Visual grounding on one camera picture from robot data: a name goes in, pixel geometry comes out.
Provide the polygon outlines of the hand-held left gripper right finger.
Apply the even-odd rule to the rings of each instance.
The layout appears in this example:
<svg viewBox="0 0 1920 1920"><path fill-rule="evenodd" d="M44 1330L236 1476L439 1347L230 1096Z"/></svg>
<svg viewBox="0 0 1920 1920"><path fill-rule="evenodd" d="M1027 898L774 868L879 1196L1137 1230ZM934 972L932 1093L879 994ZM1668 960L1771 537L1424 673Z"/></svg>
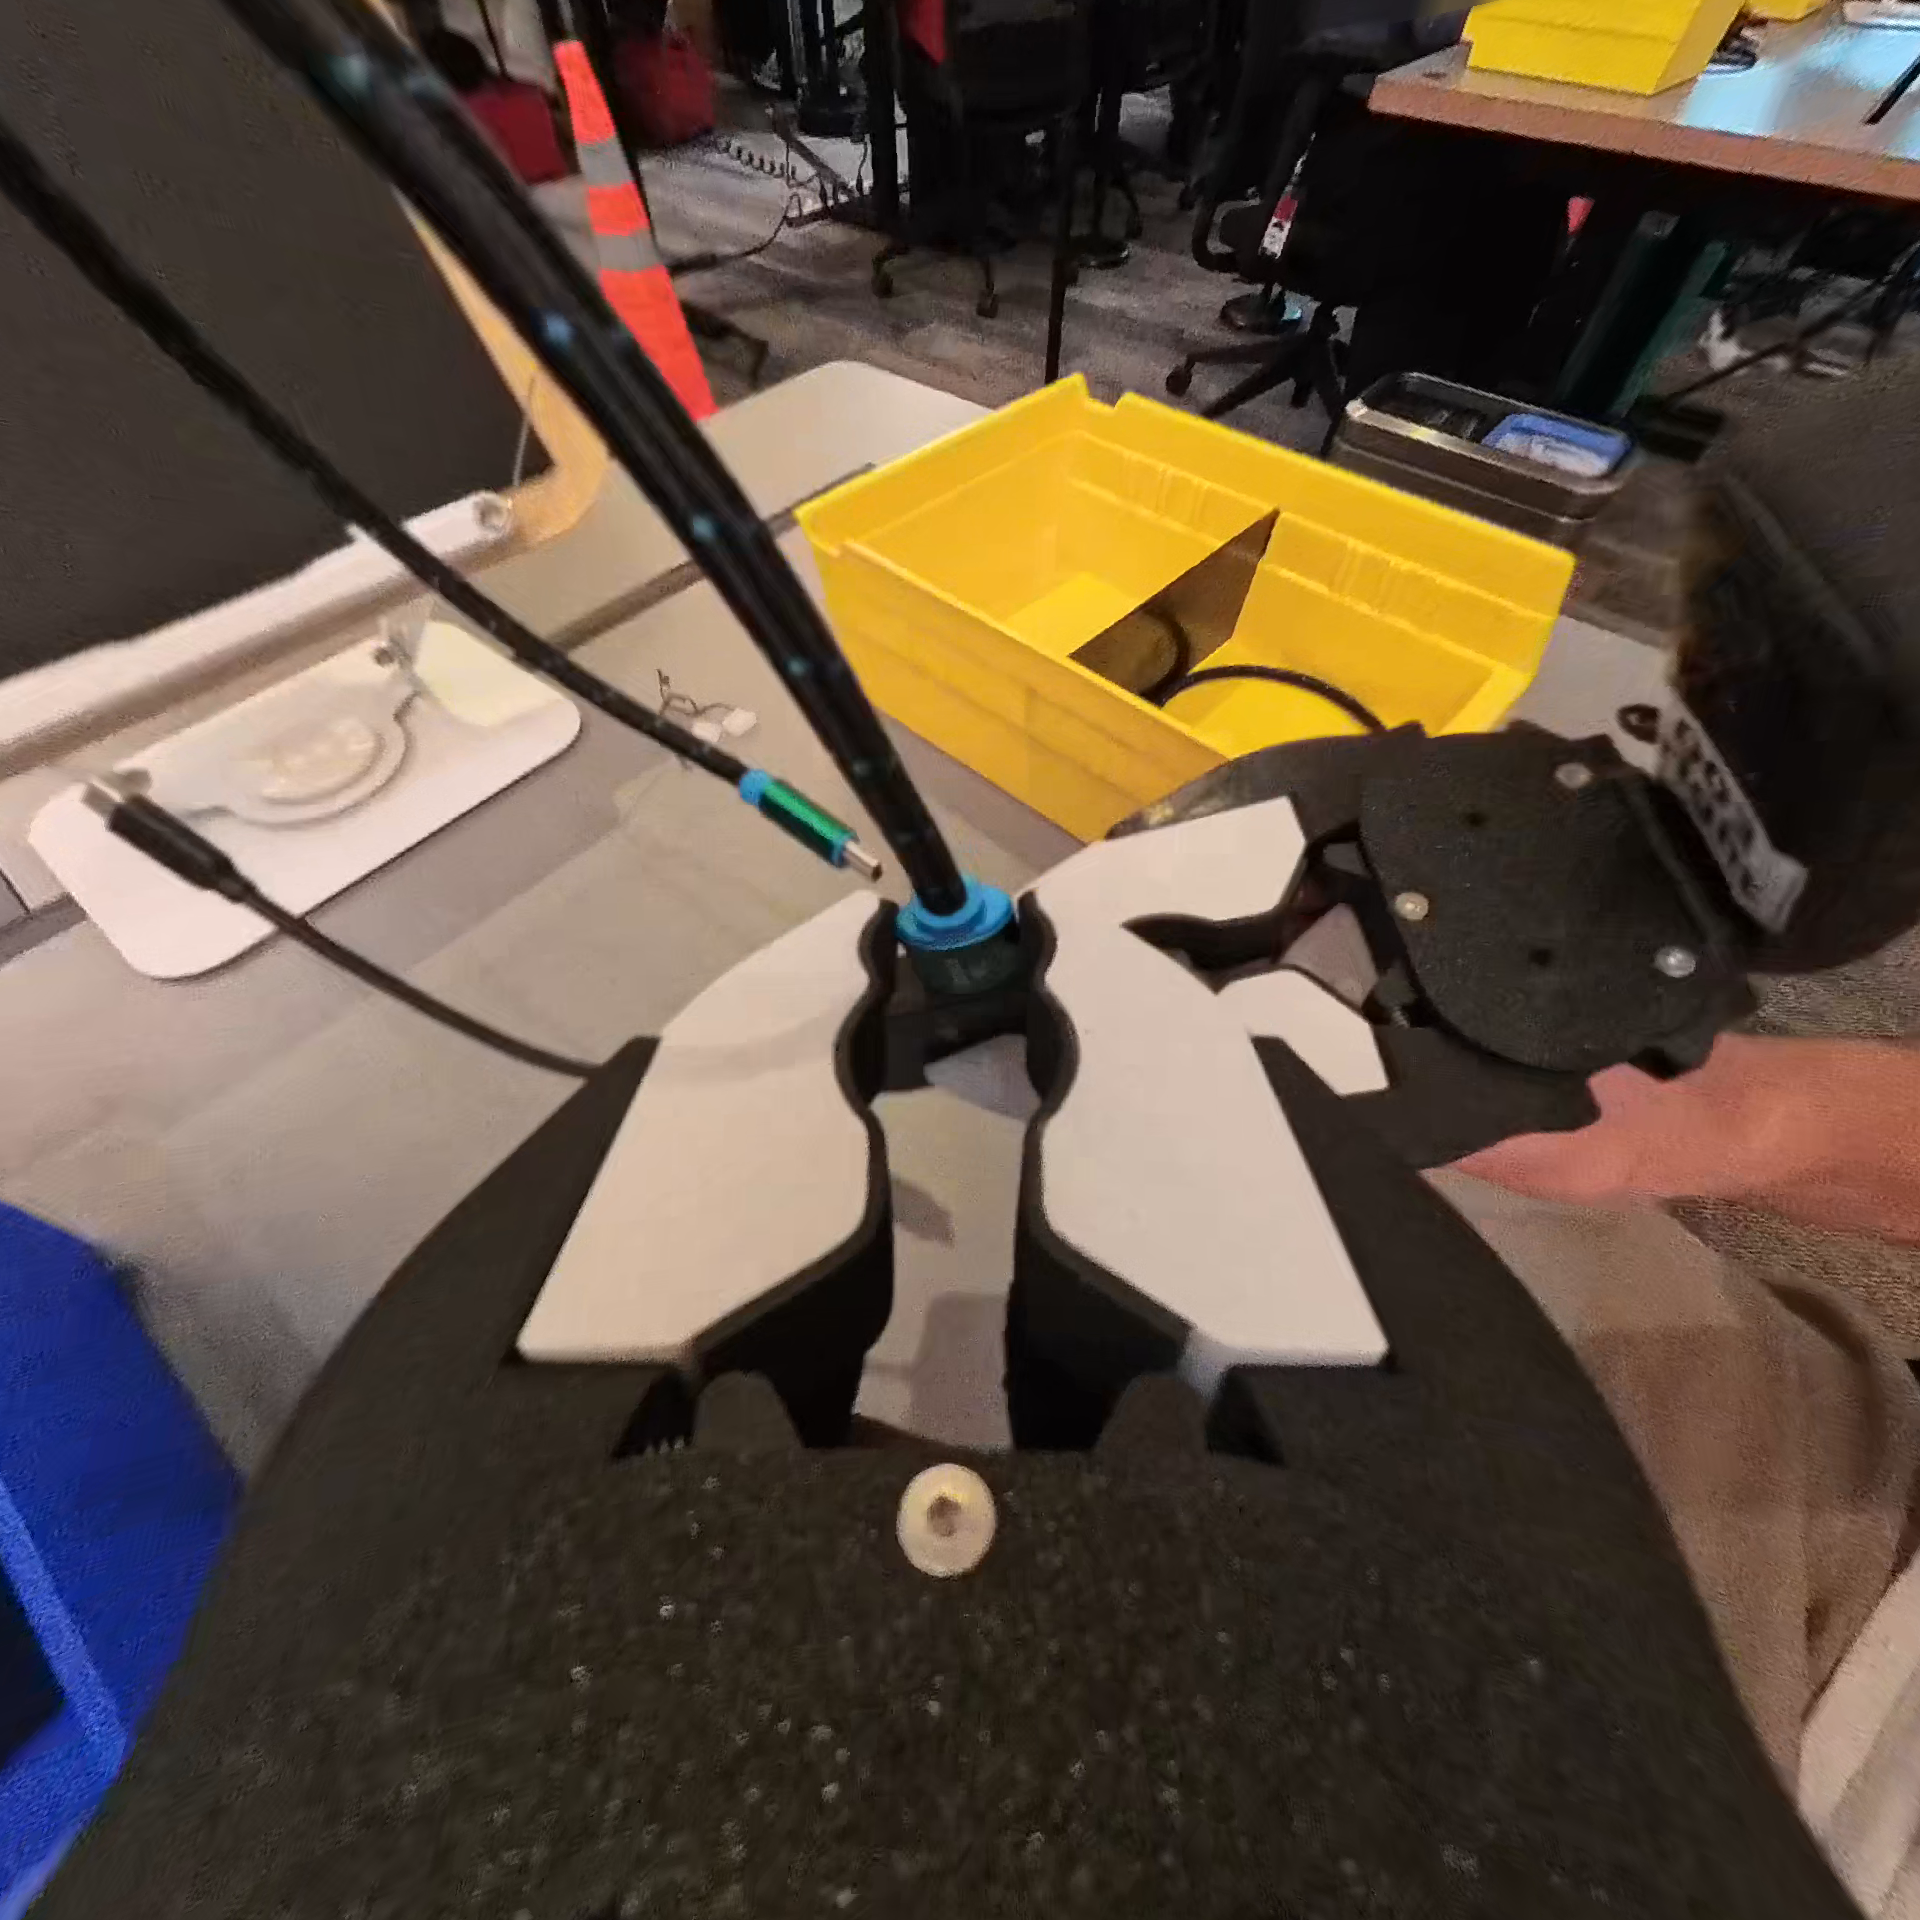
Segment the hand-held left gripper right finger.
<svg viewBox="0 0 1920 1920"><path fill-rule="evenodd" d="M1357 1258L1220 989L1132 926L1054 930L1028 906L1028 1217L1073 1272L1165 1316L1180 1367L1374 1367Z"/></svg>

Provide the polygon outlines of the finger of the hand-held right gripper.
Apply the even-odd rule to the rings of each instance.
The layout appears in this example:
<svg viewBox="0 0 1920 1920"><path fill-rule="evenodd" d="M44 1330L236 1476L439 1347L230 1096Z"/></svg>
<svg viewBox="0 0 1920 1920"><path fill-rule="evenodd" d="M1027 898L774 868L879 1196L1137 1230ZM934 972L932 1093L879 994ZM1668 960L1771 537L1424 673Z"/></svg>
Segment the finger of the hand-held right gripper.
<svg viewBox="0 0 1920 1920"><path fill-rule="evenodd" d="M1086 845L1051 868L1032 898L1054 930L1162 921L1233 926L1275 916L1304 856L1296 802L1276 797Z"/></svg>
<svg viewBox="0 0 1920 1920"><path fill-rule="evenodd" d="M1220 1008L1250 1040L1289 1049L1337 1096L1390 1088L1371 1022L1310 972L1271 968L1237 978L1220 985Z"/></svg>

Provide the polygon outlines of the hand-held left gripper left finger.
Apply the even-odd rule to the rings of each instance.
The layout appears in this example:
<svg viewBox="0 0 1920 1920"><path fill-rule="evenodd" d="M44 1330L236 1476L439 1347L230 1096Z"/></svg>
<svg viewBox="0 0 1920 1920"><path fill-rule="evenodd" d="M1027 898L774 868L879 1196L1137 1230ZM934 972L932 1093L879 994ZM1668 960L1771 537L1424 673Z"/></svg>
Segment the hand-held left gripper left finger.
<svg viewBox="0 0 1920 1920"><path fill-rule="evenodd" d="M691 1367L885 1196L861 1025L890 994L890 906L838 898L664 1022L520 1325L530 1364Z"/></svg>

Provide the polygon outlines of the black braided cable green plugs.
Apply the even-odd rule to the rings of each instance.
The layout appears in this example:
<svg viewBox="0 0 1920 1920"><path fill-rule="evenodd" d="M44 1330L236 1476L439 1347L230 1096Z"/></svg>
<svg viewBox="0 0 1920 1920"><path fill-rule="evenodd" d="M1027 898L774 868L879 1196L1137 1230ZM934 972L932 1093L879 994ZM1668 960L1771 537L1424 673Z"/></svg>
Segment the black braided cable green plugs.
<svg viewBox="0 0 1920 1920"><path fill-rule="evenodd" d="M1021 978L1019 909L960 873L918 780L907 772L870 699L831 640L774 533L729 466L647 362L613 300L552 236L506 160L487 146L434 69L372 3L224 3L372 167L427 223L457 266L511 322L516 337L587 417L613 462L681 537L684 552L740 620L758 657L800 705L811 736L850 780L893 851L909 903L899 945L932 994L988 994ZM109 240L105 224L2 124L2 199L204 393L353 533L372 537L407 576L461 611L521 670L558 685L616 726L735 790L763 820L850 873L858 838L788 780L768 779L684 726L578 670L483 588L421 543L355 487L275 403L223 358L196 322Z"/></svg>
<svg viewBox="0 0 1920 1920"><path fill-rule="evenodd" d="M1152 705L1168 705L1173 699L1188 695L1188 690L1197 690L1197 689L1213 689L1213 685L1271 685L1271 689L1289 689L1289 690L1299 690L1299 695L1310 695L1316 701L1324 705L1332 705L1337 714L1344 714L1361 731L1385 731L1385 720L1365 705L1357 695L1310 677L1310 673L1299 673L1299 670L1281 670L1281 665L1197 665L1192 673L1180 673L1165 685L1152 689L1148 701Z"/></svg>

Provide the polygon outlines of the yellow plastic bin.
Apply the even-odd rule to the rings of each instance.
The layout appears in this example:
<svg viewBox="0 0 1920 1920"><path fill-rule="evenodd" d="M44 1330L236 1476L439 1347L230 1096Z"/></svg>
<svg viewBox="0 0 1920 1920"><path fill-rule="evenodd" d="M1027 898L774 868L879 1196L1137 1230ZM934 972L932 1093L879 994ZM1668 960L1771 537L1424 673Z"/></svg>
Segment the yellow plastic bin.
<svg viewBox="0 0 1920 1920"><path fill-rule="evenodd" d="M1361 736L1289 689L1146 705L1071 662L1267 512L1211 665L1299 670L1433 736L1499 727L1535 681L1565 547L1082 377L811 498L800 528L870 701L1089 841L1233 757Z"/></svg>

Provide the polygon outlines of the person's right hand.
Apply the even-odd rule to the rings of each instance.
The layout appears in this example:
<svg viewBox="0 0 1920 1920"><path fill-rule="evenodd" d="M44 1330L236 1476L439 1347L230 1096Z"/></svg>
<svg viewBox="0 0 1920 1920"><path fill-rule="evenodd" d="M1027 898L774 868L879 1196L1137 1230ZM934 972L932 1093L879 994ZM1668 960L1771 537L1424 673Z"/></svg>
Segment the person's right hand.
<svg viewBox="0 0 1920 1920"><path fill-rule="evenodd" d="M1592 1123L1450 1169L1545 1203L1737 1203L1917 1246L1917 1040L1726 1034L1694 1071L1609 1065L1588 1096Z"/></svg>

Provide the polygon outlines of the black bin divider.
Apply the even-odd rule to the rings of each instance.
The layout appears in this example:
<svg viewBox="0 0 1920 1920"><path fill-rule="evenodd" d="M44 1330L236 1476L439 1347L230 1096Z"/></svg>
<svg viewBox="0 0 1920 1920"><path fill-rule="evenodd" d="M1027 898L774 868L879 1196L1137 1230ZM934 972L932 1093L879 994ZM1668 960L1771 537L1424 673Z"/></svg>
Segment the black bin divider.
<svg viewBox="0 0 1920 1920"><path fill-rule="evenodd" d="M1276 512L1267 512L1165 588L1109 617L1094 640L1071 651L1071 662L1146 705L1165 705L1237 636L1275 527Z"/></svg>

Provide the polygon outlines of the black office chair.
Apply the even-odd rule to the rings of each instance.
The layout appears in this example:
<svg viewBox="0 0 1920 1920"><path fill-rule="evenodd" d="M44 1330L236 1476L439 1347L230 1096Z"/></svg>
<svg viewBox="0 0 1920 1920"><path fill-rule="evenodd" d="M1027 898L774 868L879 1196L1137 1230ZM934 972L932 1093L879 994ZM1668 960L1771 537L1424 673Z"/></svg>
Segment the black office chair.
<svg viewBox="0 0 1920 1920"><path fill-rule="evenodd" d="M1529 325L1565 245L1570 194L1499 139L1404 124L1332 94L1289 189L1276 294L1310 300L1217 420L1292 385L1329 423L1384 379L1524 393Z"/></svg>

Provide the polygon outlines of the blue plastic bin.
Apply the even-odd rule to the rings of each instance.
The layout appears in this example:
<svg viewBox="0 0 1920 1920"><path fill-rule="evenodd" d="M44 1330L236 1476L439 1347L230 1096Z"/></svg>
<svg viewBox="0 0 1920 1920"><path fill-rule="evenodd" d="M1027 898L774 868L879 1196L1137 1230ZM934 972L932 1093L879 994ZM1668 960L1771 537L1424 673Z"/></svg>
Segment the blue plastic bin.
<svg viewBox="0 0 1920 1920"><path fill-rule="evenodd" d="M2 1917L129 1762L236 1496L116 1265L2 1207Z"/></svg>

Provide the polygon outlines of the wooden top work table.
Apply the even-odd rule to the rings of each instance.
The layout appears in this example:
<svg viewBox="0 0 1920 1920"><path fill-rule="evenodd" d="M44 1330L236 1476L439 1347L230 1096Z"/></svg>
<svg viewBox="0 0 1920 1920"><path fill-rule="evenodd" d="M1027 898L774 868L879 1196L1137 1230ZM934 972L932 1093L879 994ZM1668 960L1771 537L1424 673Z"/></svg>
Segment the wooden top work table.
<svg viewBox="0 0 1920 1920"><path fill-rule="evenodd" d="M1550 403L1619 420L1738 245L1837 210L1917 219L1917 22L1840 6L1766 22L1744 72L1654 97L1476 72L1469 50L1380 80L1380 115L1489 135L1588 199L1550 298Z"/></svg>

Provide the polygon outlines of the orange traffic cone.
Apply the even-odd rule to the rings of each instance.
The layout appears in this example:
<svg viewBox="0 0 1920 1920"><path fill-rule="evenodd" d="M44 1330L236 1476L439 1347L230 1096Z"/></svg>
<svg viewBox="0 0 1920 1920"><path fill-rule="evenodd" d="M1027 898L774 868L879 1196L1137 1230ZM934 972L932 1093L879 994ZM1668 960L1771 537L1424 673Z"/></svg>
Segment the orange traffic cone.
<svg viewBox="0 0 1920 1920"><path fill-rule="evenodd" d="M587 193L596 283L641 358L660 372L691 420L715 413L705 363L691 342L684 305L652 240L637 176L620 146L607 94L578 36L552 43L555 75Z"/></svg>

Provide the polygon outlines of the row of yellow bins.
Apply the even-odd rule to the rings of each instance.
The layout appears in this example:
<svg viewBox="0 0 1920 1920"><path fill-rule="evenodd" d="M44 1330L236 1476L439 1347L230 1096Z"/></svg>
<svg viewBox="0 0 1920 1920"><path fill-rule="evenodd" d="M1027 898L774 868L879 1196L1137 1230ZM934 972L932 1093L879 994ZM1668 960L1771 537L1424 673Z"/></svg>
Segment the row of yellow bins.
<svg viewBox="0 0 1920 1920"><path fill-rule="evenodd" d="M1654 97L1694 84L1744 3L1480 3L1469 69Z"/></svg>

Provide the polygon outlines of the white printed t-shirt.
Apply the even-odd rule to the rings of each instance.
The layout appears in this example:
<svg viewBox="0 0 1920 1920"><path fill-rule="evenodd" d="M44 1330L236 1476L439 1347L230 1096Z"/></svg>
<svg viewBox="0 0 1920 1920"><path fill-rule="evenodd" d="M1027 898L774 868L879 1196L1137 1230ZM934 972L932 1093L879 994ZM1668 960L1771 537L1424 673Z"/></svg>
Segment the white printed t-shirt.
<svg viewBox="0 0 1920 1920"><path fill-rule="evenodd" d="M1797 1804L1863 1917L1917 1917L1917 1593L1888 1593L1820 1693Z"/></svg>

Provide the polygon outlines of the red bag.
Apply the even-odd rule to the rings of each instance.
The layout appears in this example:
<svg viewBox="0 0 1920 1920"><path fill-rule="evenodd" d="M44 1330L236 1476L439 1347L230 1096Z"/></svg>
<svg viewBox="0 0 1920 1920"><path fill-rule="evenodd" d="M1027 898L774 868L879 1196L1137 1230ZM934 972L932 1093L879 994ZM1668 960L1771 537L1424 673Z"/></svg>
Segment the red bag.
<svg viewBox="0 0 1920 1920"><path fill-rule="evenodd" d="M719 127L711 64L676 27L620 28L613 36L613 80L641 150L676 150Z"/></svg>
<svg viewBox="0 0 1920 1920"><path fill-rule="evenodd" d="M563 139L555 106L542 85L520 80L483 80L457 90L457 97L493 150L526 189L546 189L575 173L570 141Z"/></svg>

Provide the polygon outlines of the black board wooden frame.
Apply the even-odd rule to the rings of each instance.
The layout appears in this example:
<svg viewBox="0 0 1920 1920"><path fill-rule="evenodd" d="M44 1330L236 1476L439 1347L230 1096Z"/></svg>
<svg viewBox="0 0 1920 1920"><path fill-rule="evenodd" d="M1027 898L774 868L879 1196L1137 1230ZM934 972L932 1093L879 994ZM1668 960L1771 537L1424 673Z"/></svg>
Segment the black board wooden frame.
<svg viewBox="0 0 1920 1920"><path fill-rule="evenodd" d="M2 3L2 127L384 512L603 451L461 266L223 3ZM2 208L2 673L148 636L340 521Z"/></svg>

